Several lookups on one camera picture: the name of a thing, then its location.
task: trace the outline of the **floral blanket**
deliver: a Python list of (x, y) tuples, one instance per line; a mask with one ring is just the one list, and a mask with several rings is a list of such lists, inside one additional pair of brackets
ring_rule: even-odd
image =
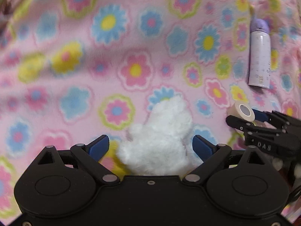
[[(300, 117), (296, 0), (0, 1), (5, 223), (19, 214), (15, 182), (44, 146), (68, 149), (107, 134), (111, 146), (101, 163), (122, 176), (114, 150), (127, 128), (174, 95), (187, 100), (195, 123), (188, 152), (195, 134), (240, 148), (240, 136), (225, 123), (236, 100)], [(271, 29), (267, 90), (247, 84), (249, 1)]]

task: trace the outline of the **purple cap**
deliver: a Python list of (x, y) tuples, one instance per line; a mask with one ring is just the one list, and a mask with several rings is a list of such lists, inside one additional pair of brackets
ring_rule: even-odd
[(267, 34), (270, 33), (268, 24), (263, 19), (252, 19), (250, 31), (263, 31)]

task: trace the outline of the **spray can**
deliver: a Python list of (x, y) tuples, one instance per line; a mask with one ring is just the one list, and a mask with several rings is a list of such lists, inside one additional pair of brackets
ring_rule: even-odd
[(269, 89), (271, 39), (269, 27), (263, 19), (254, 18), (250, 27), (249, 85)]

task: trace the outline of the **beige tape roll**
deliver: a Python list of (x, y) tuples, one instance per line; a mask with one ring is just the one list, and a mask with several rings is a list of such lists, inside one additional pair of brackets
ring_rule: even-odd
[(243, 101), (236, 101), (234, 105), (228, 109), (228, 115), (233, 115), (250, 122), (255, 120), (254, 111)]

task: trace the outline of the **white plush toy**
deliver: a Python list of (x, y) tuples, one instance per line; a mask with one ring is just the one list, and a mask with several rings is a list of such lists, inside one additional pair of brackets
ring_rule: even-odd
[(191, 168), (183, 143), (192, 116), (180, 96), (156, 104), (147, 122), (132, 125), (116, 155), (136, 175), (179, 175)]

